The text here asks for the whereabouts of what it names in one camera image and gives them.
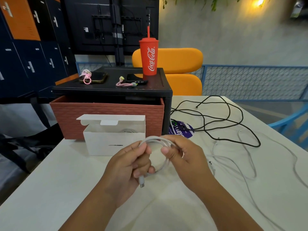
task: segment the blue chair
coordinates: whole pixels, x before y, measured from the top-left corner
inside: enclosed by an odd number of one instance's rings
[[[271,128],[278,128],[278,132],[282,135],[286,133],[286,130],[288,130],[291,126],[294,126],[294,121],[299,118],[300,116],[303,116],[305,113],[308,113],[308,105],[305,105],[300,111],[292,114],[291,116],[280,120],[278,122],[274,122],[272,124],[269,124]],[[299,138],[308,130],[308,119],[295,131],[292,132],[290,136],[286,136],[289,140],[291,140],[293,143],[296,143],[301,148],[305,149],[308,147],[308,137],[306,137],[304,140],[299,142]]]

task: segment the hanging green plant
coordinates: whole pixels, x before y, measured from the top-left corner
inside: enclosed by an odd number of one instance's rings
[[[163,9],[165,9],[165,5],[167,5],[167,0],[163,0]],[[212,7],[212,11],[216,11],[216,6],[217,6],[217,0],[212,0],[212,4],[211,4],[211,7]]]

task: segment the tv stand pole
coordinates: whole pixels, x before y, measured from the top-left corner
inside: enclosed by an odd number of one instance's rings
[[[124,66],[123,34],[121,23],[121,0],[109,0],[110,17],[112,23],[112,35],[115,47],[115,64]]]

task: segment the locker vent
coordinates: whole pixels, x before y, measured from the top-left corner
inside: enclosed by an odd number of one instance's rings
[[[31,27],[27,27],[30,35],[35,36],[33,29]]]

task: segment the white table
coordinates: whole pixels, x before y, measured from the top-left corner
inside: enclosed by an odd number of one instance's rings
[[[202,101],[204,98],[174,96],[172,107],[186,99]],[[212,97],[209,101],[219,102],[220,99]],[[180,108],[194,109],[195,106],[186,102]],[[199,106],[198,111],[221,118],[225,118],[228,113],[226,105],[223,104],[204,104]],[[260,133],[284,144],[298,156],[297,171],[306,183],[308,153],[245,110],[243,113],[243,124],[255,131],[261,141],[259,148],[248,147],[257,170],[257,178],[248,180],[256,203],[285,230],[307,230],[308,190],[298,182],[292,171],[293,158],[285,148]],[[203,123],[201,117],[179,112],[175,112],[172,118],[185,121],[194,128],[200,127]],[[230,119],[239,121],[239,110],[231,108]],[[226,123],[214,123],[209,126],[219,125]],[[241,129],[244,128],[236,126],[213,130],[210,133],[215,137],[238,140],[237,132]],[[248,131],[244,131],[241,137],[245,142],[256,144]],[[210,154],[214,141],[206,133],[198,132],[191,140],[200,145],[206,154]],[[215,154],[232,158],[245,175],[253,176],[247,153],[241,144],[221,141],[215,147]],[[96,185],[109,159],[108,156],[89,157],[84,142],[62,140],[0,207],[0,229],[58,230]],[[151,155],[151,160],[154,166],[158,166],[163,162],[164,156],[156,150]],[[211,161],[216,170],[216,178],[229,193],[264,230],[275,230],[252,205],[243,179],[226,170],[215,160]],[[225,163],[235,168],[231,162]],[[183,185],[174,167],[170,165],[162,173],[146,178],[145,187],[138,188],[116,211],[106,230],[217,229],[202,202]]]

